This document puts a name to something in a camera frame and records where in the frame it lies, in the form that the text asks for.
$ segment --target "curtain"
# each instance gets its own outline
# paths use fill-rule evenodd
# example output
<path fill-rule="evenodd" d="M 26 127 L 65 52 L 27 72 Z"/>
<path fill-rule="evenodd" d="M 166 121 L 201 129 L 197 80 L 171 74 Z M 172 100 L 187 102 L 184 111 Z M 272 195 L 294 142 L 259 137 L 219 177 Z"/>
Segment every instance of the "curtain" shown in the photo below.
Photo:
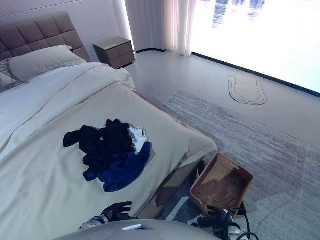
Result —
<path fill-rule="evenodd" d="M 163 0 L 125 0 L 135 51 L 164 50 Z"/>
<path fill-rule="evenodd" d="M 192 53 L 192 26 L 198 0 L 164 0 L 165 49 L 182 56 Z"/>

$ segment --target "wall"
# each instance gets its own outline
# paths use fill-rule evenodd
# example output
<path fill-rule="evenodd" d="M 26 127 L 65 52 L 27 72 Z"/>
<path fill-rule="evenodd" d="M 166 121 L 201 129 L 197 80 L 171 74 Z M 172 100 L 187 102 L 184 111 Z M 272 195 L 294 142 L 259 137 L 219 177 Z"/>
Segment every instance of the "wall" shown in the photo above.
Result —
<path fill-rule="evenodd" d="M 98 62 L 93 43 L 120 36 L 112 0 L 0 0 L 0 24 L 67 11 L 91 61 Z"/>

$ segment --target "wicker basket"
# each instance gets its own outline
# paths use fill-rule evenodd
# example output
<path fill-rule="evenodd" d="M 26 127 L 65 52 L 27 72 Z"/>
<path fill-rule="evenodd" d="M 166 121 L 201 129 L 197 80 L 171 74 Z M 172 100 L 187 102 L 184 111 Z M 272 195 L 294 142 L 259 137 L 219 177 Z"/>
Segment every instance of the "wicker basket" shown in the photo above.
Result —
<path fill-rule="evenodd" d="M 240 207 L 253 176 L 226 156 L 217 153 L 190 189 L 190 197 L 207 215 L 208 205 Z"/>

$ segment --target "pillow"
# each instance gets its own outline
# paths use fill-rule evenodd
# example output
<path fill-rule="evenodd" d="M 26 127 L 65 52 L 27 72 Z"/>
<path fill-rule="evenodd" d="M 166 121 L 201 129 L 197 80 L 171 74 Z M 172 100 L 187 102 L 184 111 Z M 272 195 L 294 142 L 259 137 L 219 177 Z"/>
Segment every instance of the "pillow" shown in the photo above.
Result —
<path fill-rule="evenodd" d="M 21 84 L 12 76 L 9 68 L 9 59 L 0 61 L 0 93 L 12 89 Z"/>
<path fill-rule="evenodd" d="M 39 49 L 9 60 L 13 76 L 27 82 L 54 69 L 86 63 L 86 60 L 73 54 L 71 46 L 59 45 Z"/>

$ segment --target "nightstand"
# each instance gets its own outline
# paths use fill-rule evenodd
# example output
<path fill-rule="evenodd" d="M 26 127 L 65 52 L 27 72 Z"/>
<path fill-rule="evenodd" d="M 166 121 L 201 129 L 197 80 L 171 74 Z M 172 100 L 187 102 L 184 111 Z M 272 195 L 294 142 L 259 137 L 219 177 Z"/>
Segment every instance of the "nightstand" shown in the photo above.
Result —
<path fill-rule="evenodd" d="M 121 68 L 135 60 L 131 41 L 120 36 L 107 38 L 93 44 L 93 47 L 99 61 L 114 69 Z"/>

